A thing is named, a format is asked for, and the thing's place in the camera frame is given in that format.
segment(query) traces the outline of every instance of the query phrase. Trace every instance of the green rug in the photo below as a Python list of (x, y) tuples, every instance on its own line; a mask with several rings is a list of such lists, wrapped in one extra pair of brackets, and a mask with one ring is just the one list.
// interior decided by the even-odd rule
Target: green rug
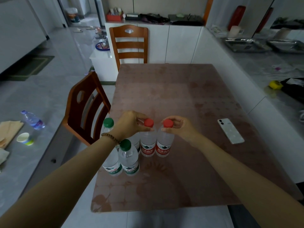
[[(95, 71), (94, 66), (91, 66), (89, 72), (91, 72), (92, 70)], [(100, 83), (105, 86), (112, 86), (112, 85), (115, 86), (116, 85), (116, 81), (101, 81)]]
[(0, 74), (0, 81), (25, 81), (37, 75), (54, 56), (25, 55)]

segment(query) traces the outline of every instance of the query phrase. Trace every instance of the chair backrest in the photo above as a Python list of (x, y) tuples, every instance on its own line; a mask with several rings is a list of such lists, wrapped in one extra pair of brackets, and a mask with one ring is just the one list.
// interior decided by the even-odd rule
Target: chair backrest
[[(94, 90), (97, 90), (97, 95), (90, 103), (89, 99)], [(93, 120), (102, 103), (104, 106), (97, 117), (92, 137)], [(90, 72), (71, 88), (66, 107), (62, 124), (87, 146), (97, 141), (100, 137), (103, 121), (110, 111), (111, 105), (95, 72)]]
[[(143, 58), (143, 63), (148, 63), (148, 28), (123, 25), (110, 27), (109, 30), (118, 71), (120, 59)], [(116, 38), (143, 38), (143, 42), (116, 42)], [(118, 49), (143, 49), (143, 52), (118, 53)]]

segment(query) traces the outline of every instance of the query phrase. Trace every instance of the metal tray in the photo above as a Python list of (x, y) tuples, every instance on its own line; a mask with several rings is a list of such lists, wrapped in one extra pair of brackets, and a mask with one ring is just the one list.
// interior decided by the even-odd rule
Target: metal tray
[(267, 44), (281, 53), (304, 53), (304, 43), (297, 40), (267, 40)]
[(252, 38), (224, 38), (224, 43), (233, 52), (264, 53), (272, 49)]

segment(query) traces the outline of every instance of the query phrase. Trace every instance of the red label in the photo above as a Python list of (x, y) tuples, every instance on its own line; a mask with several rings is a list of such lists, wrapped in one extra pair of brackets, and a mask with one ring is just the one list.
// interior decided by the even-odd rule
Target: red label
[(141, 148), (141, 151), (146, 155), (153, 154), (155, 151), (155, 146), (152, 149), (145, 149), (142, 147), (142, 145), (140, 145), (140, 148)]
[(165, 154), (169, 153), (169, 151), (171, 149), (171, 147), (169, 149), (161, 149), (158, 147), (157, 144), (155, 145), (155, 147), (156, 147), (156, 152), (158, 152), (161, 155), (165, 155)]

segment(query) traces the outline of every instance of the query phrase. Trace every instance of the red bottle cap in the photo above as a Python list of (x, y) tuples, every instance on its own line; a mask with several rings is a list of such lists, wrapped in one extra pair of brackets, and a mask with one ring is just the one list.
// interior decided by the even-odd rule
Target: red bottle cap
[(147, 118), (144, 122), (144, 126), (152, 128), (154, 126), (154, 121), (150, 118)]
[(173, 121), (170, 119), (164, 120), (164, 127), (165, 128), (172, 128), (173, 127)]

